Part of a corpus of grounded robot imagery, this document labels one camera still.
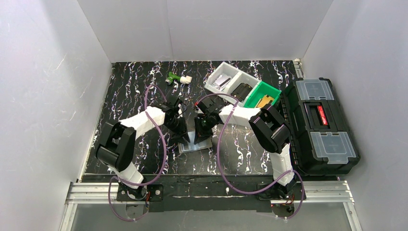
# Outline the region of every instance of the marble surface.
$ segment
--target marble surface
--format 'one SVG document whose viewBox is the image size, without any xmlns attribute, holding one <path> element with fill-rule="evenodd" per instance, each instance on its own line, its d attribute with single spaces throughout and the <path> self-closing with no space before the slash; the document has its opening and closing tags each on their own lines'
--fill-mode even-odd
<svg viewBox="0 0 408 231">
<path fill-rule="evenodd" d="M 211 92 L 204 89 L 208 76 L 222 61 L 195 62 L 131 62 L 115 63 L 109 88 L 102 106 L 101 117 L 94 141 L 99 138 L 101 126 L 108 120 L 120 120 L 143 111 L 144 91 L 149 84 L 158 85 L 168 95 L 179 96 L 187 105 L 185 117 L 189 131 L 194 130 L 194 103 Z M 296 78 L 292 61 L 227 61 L 240 70 L 283 90 Z M 191 84 L 174 83 L 168 86 L 168 72 L 191 76 Z M 148 103 L 161 101 L 158 91 L 152 90 Z M 219 174 L 216 164 L 216 144 L 221 125 L 214 131 L 213 148 L 180 154 L 176 144 L 168 145 L 164 174 L 214 175 Z M 162 126 L 166 140 L 169 131 Z M 253 132 L 246 127 L 229 125 L 220 148 L 224 172 L 230 175 L 272 174 L 269 154 L 260 146 Z M 136 140 L 133 162 L 142 174 L 157 174 L 163 160 L 163 147 L 158 132 L 153 129 Z M 112 174 L 110 169 L 95 158 L 94 147 L 86 164 L 85 174 Z"/>
</svg>

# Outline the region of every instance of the brown object in green bin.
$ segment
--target brown object in green bin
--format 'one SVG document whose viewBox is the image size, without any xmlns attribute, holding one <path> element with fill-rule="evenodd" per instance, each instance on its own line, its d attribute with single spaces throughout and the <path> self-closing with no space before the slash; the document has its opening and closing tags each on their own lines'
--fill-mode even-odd
<svg viewBox="0 0 408 231">
<path fill-rule="evenodd" d="M 274 98 L 272 98 L 272 97 L 270 97 L 268 95 L 265 95 L 263 98 L 259 99 L 259 101 L 258 101 L 258 103 L 256 104 L 255 107 L 262 108 L 265 105 L 267 105 L 268 103 L 272 103 L 274 100 L 275 100 Z"/>
</svg>

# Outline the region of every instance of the toolbox lid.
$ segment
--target toolbox lid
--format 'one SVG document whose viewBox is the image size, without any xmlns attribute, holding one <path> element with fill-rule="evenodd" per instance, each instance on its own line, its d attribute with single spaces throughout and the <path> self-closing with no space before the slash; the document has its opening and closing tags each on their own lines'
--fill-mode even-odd
<svg viewBox="0 0 408 231">
<path fill-rule="evenodd" d="M 328 158 L 327 164 L 347 164 L 349 157 L 356 157 L 347 132 L 310 133 L 316 156 Z"/>
<path fill-rule="evenodd" d="M 334 100 L 329 83 L 320 79 L 296 81 L 300 100 Z"/>
</svg>

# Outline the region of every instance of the gray floor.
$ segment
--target gray floor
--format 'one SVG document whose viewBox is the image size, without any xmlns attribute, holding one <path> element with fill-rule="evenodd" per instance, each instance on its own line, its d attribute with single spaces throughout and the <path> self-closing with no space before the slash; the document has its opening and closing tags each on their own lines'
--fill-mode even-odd
<svg viewBox="0 0 408 231">
<path fill-rule="evenodd" d="M 115 205 L 125 216 L 125 205 Z M 116 218 L 108 205 L 78 205 L 72 230 L 146 230 L 146 231 L 348 231 L 351 230 L 343 203 L 303 204 L 293 219 L 285 222 L 272 213 L 255 211 L 174 211 L 149 213 L 137 223 Z"/>
</svg>

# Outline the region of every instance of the black toolbox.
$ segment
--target black toolbox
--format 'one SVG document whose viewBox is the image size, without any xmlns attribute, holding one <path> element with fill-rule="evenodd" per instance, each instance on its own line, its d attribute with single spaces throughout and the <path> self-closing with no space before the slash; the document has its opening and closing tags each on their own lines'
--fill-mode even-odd
<svg viewBox="0 0 408 231">
<path fill-rule="evenodd" d="M 298 79 L 281 93 L 279 111 L 291 125 L 291 159 L 304 175 L 347 174 L 359 160 L 329 79 Z"/>
</svg>

